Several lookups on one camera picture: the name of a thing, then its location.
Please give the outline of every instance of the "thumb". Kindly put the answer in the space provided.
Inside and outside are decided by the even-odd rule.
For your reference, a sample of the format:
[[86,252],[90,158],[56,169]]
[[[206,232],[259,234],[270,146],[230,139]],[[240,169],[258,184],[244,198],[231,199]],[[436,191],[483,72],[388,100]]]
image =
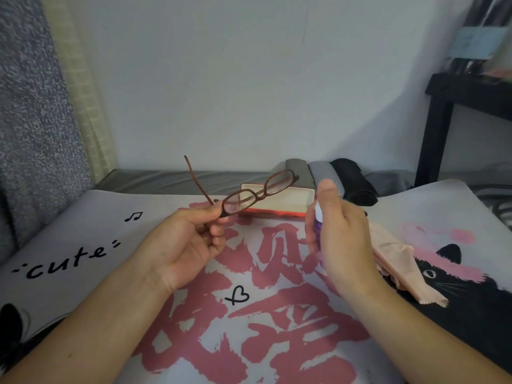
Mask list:
[[322,209],[323,222],[330,219],[339,219],[343,216],[342,200],[338,189],[330,179],[320,181],[317,188],[317,200]]
[[220,217],[221,213],[221,202],[216,202],[211,206],[185,210],[183,216],[192,224],[199,225],[214,221]]

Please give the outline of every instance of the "black cat illustration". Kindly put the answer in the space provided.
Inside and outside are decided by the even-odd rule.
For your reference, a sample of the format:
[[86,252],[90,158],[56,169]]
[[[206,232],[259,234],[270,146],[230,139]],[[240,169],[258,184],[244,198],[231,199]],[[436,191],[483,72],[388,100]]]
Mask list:
[[[454,264],[461,263],[461,250],[456,244],[439,249],[437,254]],[[512,374],[512,293],[499,289],[489,276],[484,282],[476,283],[449,275],[426,261],[416,259],[416,263],[426,283],[449,299],[448,307],[421,305],[407,291],[398,290],[397,293],[432,321]],[[385,279],[394,287],[389,277]]]
[[8,372],[10,368],[28,355],[64,318],[65,315],[57,318],[37,330],[28,339],[23,340],[28,329],[23,334],[22,316],[14,305],[10,303],[3,305],[0,310],[0,374]]

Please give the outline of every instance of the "hand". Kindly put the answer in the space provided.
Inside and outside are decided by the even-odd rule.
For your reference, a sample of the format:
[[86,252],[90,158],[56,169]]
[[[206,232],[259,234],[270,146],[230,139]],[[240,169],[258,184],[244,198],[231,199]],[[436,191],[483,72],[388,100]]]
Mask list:
[[134,256],[156,271],[169,294],[181,288],[226,246],[220,203],[178,210],[141,242]]
[[[321,248],[323,266],[341,294],[373,287],[381,282],[370,241],[368,219],[361,207],[342,200],[330,179],[318,184],[317,202],[323,215]],[[311,253],[318,252],[313,224],[315,203],[306,213],[306,241]]]

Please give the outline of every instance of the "gray patterned curtain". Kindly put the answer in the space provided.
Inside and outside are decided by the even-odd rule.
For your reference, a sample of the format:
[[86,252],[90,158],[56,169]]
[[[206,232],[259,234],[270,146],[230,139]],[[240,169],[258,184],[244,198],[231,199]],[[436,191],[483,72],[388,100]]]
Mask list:
[[0,0],[0,264],[91,186],[41,0]]

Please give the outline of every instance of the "red eyeglass case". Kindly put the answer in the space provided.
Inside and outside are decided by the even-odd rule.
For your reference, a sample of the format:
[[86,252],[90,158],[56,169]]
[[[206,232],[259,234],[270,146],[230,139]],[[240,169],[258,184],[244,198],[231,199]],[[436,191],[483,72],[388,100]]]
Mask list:
[[[240,188],[255,193],[263,189],[262,184],[242,183]],[[256,202],[239,215],[254,218],[304,219],[308,207],[315,200],[315,190],[304,187],[288,187],[280,193]]]

